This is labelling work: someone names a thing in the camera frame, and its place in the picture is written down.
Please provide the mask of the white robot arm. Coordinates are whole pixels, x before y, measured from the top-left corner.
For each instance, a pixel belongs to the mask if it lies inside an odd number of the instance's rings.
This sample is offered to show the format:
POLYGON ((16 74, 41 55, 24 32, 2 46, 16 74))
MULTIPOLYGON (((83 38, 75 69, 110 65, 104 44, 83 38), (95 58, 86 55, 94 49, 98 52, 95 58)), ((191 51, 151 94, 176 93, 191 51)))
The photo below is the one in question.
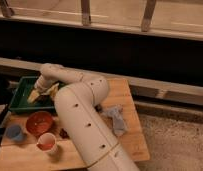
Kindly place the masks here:
POLYGON ((34 89, 42 94, 57 81, 65 86, 54 97, 56 113, 88 171, 140 171, 95 110, 108 96, 107 79, 45 63, 34 89))

